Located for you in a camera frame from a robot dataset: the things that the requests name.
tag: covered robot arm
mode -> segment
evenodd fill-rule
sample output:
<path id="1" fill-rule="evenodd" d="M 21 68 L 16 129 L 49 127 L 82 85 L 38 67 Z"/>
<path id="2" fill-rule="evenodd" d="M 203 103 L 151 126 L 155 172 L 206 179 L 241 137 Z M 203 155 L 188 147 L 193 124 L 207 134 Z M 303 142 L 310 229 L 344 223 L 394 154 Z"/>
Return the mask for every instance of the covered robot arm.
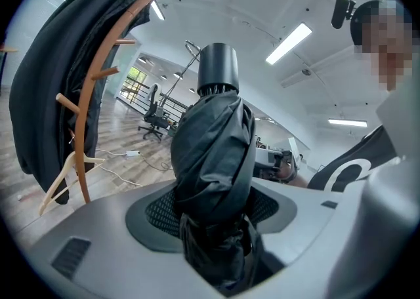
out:
<path id="1" fill-rule="evenodd" d="M 222 43 L 205 47 L 198 75 L 201 99 L 187 110 L 171 144 L 185 258 L 221 292 L 247 281 L 245 257 L 254 254 L 255 269 L 255 249 L 262 245 L 245 215 L 255 119 L 238 92 L 235 50 Z"/>

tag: wooden floor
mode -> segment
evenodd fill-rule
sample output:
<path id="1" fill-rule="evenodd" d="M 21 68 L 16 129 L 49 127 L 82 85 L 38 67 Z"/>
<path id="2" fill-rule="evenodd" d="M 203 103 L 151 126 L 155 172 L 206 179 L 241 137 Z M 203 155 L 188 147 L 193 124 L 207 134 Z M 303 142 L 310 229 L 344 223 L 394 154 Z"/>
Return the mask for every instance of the wooden floor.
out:
<path id="1" fill-rule="evenodd" d="M 164 136 L 161 143 L 158 143 L 154 135 L 149 135 L 147 140 L 143 140 L 142 136 L 146 131 L 137 131 L 139 125 L 147 125 L 139 112 L 105 95 L 100 111 L 96 148 L 113 153 L 139 150 L 149 164 L 159 169 L 162 169 L 161 163 L 167 163 L 171 167 L 172 138 Z M 137 184 L 148 185 L 175 178 L 172 170 L 156 170 L 142 157 L 110 155 L 101 151 L 97 151 L 96 156 L 106 158 L 104 168 Z M 74 181 L 75 177 L 75 172 L 72 172 L 68 182 Z M 101 169 L 87 174 L 87 184 L 91 200 L 141 188 L 123 182 L 116 175 Z M 70 189 L 67 205 L 52 203 L 40 217 L 38 208 L 44 196 L 45 193 L 35 178 L 24 174 L 20 169 L 9 115 L 9 95 L 3 91 L 0 96 L 0 211 L 13 237 L 23 249 L 30 247 L 42 235 L 84 205 L 80 186 L 76 184 Z"/>

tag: black cloth cover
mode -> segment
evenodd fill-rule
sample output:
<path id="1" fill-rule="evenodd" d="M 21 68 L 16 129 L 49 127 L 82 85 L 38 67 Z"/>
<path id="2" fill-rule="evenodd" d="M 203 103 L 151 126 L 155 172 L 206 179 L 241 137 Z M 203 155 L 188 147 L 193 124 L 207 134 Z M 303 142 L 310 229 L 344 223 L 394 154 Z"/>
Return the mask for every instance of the black cloth cover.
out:
<path id="1" fill-rule="evenodd" d="M 93 56 L 117 19 L 135 1 L 66 0 L 41 28 L 14 76 L 9 108 L 16 153 L 22 170 L 33 174 L 45 191 L 73 151 L 68 129 L 74 130 L 76 116 L 58 104 L 55 96 L 61 92 L 78 104 Z M 148 21 L 149 7 L 121 36 Z M 112 66 L 117 48 L 111 50 L 104 69 Z M 85 153 L 89 157 L 95 156 L 105 81 L 96 82 L 89 106 L 85 132 Z M 66 183 L 61 183 L 56 193 L 65 187 Z M 57 202 L 67 200 L 65 192 Z"/>
<path id="2" fill-rule="evenodd" d="M 236 91 L 214 94 L 186 112 L 171 145 L 185 257 L 216 287 L 242 279 L 255 239 L 243 213 L 255 162 L 254 130 L 253 113 Z"/>

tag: black coat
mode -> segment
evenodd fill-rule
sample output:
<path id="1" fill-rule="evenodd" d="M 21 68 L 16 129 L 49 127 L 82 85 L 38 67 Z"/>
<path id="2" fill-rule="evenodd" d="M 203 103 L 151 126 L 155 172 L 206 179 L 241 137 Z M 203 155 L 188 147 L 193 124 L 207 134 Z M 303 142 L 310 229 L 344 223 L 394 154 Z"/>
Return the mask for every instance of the black coat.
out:
<path id="1" fill-rule="evenodd" d="M 22 170 L 33 174 L 47 191 L 74 150 L 68 129 L 76 116 L 55 100 L 61 92 L 78 104 L 80 90 L 101 42 L 118 18 L 136 0 L 66 0 L 41 28 L 14 76 L 10 117 Z M 140 12 L 121 35 L 149 21 L 149 7 Z M 112 66 L 113 47 L 103 68 Z M 105 79 L 96 82 L 88 110 L 85 153 L 95 156 L 98 118 Z M 66 187 L 63 182 L 57 193 Z M 57 202 L 67 203 L 68 192 Z"/>

